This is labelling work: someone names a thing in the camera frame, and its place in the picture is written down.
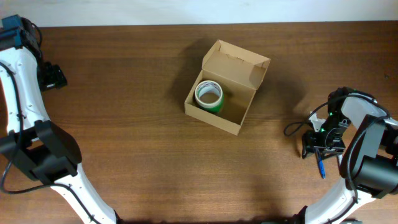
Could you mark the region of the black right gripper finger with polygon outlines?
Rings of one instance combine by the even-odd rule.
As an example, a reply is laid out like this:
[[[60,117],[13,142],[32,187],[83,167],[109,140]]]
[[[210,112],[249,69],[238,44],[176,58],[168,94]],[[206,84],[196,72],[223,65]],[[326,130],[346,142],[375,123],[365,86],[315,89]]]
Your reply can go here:
[[[320,151],[320,160],[323,161],[339,155],[342,155],[342,150],[322,149]]]
[[[314,140],[312,137],[302,137],[302,159],[314,154]]]

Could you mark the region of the blue pen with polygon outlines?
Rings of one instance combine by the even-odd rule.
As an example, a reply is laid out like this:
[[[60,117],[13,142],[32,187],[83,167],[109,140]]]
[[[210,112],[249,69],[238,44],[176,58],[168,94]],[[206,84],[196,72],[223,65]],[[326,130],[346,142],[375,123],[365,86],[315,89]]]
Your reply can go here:
[[[316,154],[316,157],[317,157],[317,164],[318,164],[318,169],[319,169],[320,175],[321,175],[322,179],[325,179],[326,178],[326,174],[325,174],[325,169],[324,169],[324,165],[323,165],[323,161],[322,161],[322,157],[321,157],[320,151],[318,149],[315,149],[315,154]]]

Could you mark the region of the brown cardboard box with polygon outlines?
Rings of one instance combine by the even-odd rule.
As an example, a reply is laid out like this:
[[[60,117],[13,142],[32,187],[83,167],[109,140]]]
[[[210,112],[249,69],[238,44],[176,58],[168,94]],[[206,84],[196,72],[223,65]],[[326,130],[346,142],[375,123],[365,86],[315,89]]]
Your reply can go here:
[[[185,99],[185,114],[231,134],[239,134],[270,62],[270,58],[217,40],[204,56],[201,70]],[[223,89],[224,103],[218,113],[201,109],[195,99],[196,86],[205,80],[217,82]]]

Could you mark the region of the green tape roll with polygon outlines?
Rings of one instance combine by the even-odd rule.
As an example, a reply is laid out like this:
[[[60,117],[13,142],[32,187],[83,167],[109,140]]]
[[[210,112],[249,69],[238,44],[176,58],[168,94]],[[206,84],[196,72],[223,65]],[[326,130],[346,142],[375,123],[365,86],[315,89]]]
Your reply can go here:
[[[196,99],[199,107],[210,113],[218,113],[224,103],[224,96],[218,96],[215,93],[205,93]]]

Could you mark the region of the cream masking tape roll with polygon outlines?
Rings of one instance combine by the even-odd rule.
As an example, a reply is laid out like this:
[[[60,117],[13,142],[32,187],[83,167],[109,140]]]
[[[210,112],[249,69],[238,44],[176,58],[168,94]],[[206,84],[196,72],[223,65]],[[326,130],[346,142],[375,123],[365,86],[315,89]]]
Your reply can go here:
[[[202,108],[213,109],[222,105],[224,92],[217,82],[205,80],[196,86],[194,96]]]

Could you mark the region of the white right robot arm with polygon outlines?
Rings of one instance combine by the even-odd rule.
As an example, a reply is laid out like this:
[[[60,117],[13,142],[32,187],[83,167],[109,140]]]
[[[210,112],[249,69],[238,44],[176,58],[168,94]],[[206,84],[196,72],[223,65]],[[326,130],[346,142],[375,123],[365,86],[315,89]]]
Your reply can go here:
[[[372,95],[348,87],[328,95],[325,119],[311,111],[301,128],[302,158],[336,157],[340,177],[319,201],[304,206],[289,223],[344,223],[357,209],[386,195],[397,194],[397,121]]]

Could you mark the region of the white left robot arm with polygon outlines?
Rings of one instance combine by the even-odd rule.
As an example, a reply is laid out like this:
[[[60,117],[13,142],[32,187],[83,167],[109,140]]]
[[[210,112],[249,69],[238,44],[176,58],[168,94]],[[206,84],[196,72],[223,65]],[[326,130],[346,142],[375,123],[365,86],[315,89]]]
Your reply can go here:
[[[1,191],[19,195],[51,188],[83,223],[122,223],[88,180],[78,143],[50,120],[39,88],[38,67],[39,58],[26,47],[1,51],[1,85],[8,115],[7,136],[1,138],[1,154],[8,160],[1,176]],[[41,184],[7,189],[11,166]]]

